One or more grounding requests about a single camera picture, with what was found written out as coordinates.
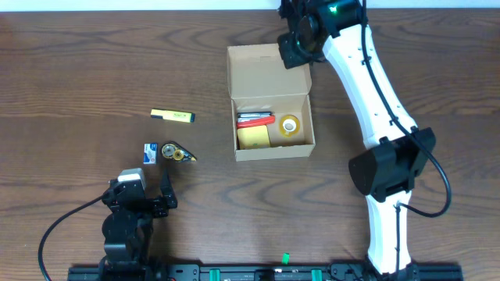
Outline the yellow black correction tape dispenser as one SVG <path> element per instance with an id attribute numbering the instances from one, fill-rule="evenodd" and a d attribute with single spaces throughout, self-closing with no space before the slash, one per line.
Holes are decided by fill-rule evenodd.
<path id="1" fill-rule="evenodd" d="M 171 141 L 161 147 L 161 155 L 175 162 L 196 162 L 197 158 L 178 143 Z"/>

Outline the small blue staples box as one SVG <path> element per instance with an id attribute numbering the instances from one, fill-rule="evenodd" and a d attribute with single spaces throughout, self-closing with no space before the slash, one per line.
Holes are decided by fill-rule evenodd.
<path id="1" fill-rule="evenodd" d="M 157 143 L 147 143 L 144 146 L 143 163 L 145 165 L 155 165 L 158 157 Z"/>

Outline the red stapler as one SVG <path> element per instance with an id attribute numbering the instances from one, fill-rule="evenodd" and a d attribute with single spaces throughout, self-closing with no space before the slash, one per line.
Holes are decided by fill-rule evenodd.
<path id="1" fill-rule="evenodd" d="M 237 128 L 265 126 L 274 123 L 276 117 L 272 112 L 246 112 L 237 114 Z"/>

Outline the yellow highlighter pen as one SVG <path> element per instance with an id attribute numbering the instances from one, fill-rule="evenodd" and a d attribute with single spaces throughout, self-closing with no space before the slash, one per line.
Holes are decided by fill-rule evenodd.
<path id="1" fill-rule="evenodd" d="M 156 119 L 163 119 L 168 121 L 175 121 L 181 123 L 193 123 L 195 121 L 195 114 L 191 112 L 179 112 L 165 109 L 153 108 L 150 116 Z"/>

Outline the cardboard box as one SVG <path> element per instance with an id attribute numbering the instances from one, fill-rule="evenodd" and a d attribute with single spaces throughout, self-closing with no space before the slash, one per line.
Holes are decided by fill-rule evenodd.
<path id="1" fill-rule="evenodd" d="M 227 86 L 233 117 L 234 155 L 238 162 L 308 157 L 316 146 L 309 91 L 309 66 L 286 69 L 277 44 L 254 44 L 227 48 Z M 269 148 L 241 150 L 237 136 L 238 113 L 272 112 L 268 124 Z M 301 123 L 293 137 L 280 135 L 280 119 L 296 116 Z"/>

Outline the clear tape roll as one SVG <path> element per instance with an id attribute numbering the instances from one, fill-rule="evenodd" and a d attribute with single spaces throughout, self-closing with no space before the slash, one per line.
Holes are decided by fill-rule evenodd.
<path id="1" fill-rule="evenodd" d="M 283 137 L 293 137 L 301 127 L 300 120 L 293 115 L 285 115 L 280 119 L 279 131 Z"/>

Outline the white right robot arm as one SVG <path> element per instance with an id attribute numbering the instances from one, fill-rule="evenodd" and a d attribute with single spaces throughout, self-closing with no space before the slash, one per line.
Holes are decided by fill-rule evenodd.
<path id="1" fill-rule="evenodd" d="M 434 132 L 420 129 L 398 100 L 374 47 L 366 2 L 283 1 L 278 12 L 289 29 L 277 39 L 285 67 L 329 63 L 359 121 L 366 150 L 348 169 L 369 213 L 365 278 L 413 279 L 406 219 L 416 178 L 437 162 Z"/>

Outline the yellow sticky note pad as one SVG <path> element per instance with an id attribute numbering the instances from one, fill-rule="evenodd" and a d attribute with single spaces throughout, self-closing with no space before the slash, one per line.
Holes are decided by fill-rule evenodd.
<path id="1" fill-rule="evenodd" d="M 237 139 L 241 150 L 270 147 L 270 137 L 265 125 L 237 129 Z"/>

